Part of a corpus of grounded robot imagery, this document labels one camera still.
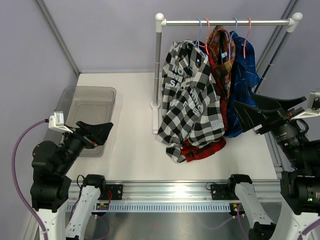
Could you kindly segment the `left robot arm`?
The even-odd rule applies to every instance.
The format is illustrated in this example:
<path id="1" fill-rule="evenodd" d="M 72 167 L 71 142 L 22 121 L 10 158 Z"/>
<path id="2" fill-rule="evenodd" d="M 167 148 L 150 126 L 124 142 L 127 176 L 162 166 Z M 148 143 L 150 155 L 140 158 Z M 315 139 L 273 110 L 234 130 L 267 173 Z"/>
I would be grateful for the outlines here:
<path id="1" fill-rule="evenodd" d="M 44 240 L 83 240 L 94 204 L 112 195 L 103 175 L 88 174 L 83 179 L 71 219 L 65 222 L 72 183 L 68 171 L 84 149 L 103 146 L 114 126 L 111 122 L 90 125 L 82 121 L 76 125 L 62 144 L 46 140 L 32 152 L 31 213 Z"/>

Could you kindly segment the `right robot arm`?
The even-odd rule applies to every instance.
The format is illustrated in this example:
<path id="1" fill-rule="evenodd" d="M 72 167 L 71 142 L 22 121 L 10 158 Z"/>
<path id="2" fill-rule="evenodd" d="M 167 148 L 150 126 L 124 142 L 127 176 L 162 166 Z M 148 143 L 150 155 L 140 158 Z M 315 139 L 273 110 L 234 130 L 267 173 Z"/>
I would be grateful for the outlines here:
<path id="1" fill-rule="evenodd" d="M 320 224 L 320 142 L 307 138 L 306 118 L 317 117 L 320 105 L 304 96 L 278 99 L 254 95 L 255 106 L 239 101 L 233 107 L 244 131 L 270 133 L 291 164 L 280 179 L 281 210 L 277 222 L 266 214 L 248 175 L 233 174 L 226 186 L 229 197 L 239 199 L 250 224 L 250 240 L 306 240 Z"/>

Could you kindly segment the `light blue wire hanger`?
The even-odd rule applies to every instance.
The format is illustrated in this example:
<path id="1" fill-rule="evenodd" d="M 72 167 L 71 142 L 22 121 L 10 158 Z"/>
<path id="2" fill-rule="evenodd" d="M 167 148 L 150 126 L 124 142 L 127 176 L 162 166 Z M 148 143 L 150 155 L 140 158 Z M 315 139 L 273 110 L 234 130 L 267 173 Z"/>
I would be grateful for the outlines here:
<path id="1" fill-rule="evenodd" d="M 196 47 L 196 49 L 198 49 L 199 51 L 200 51 L 200 53 L 203 55 L 203 57 L 204 57 L 204 59 L 207 57 L 207 55 L 201 50 L 201 48 L 200 48 L 200 36 L 201 36 L 201 33 L 202 33 L 202 21 L 199 19 L 199 18 L 197 18 L 197 20 L 198 20 L 198 23 L 199 23 L 199 25 L 200 25 L 200 30 L 199 30 L 199 32 L 198 32 L 198 34 L 197 34 L 197 39 L 196 39 L 196 41 L 195 42 L 193 42 L 193 41 L 191 41 L 191 40 L 186 40 L 186 42 L 188 43 L 188 44 L 191 44 L 191 45 L 193 45 L 194 47 Z"/>

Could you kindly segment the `black white plaid shirt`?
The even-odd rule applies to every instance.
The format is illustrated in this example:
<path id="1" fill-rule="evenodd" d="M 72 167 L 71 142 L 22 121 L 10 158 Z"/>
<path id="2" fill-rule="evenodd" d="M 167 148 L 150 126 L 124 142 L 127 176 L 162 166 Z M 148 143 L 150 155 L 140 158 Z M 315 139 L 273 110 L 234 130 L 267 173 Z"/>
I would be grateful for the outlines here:
<path id="1" fill-rule="evenodd" d="M 186 161 L 183 143 L 203 148 L 223 138 L 220 96 L 208 56 L 194 42 L 173 42 L 162 68 L 162 123 L 157 140 L 175 162 Z"/>

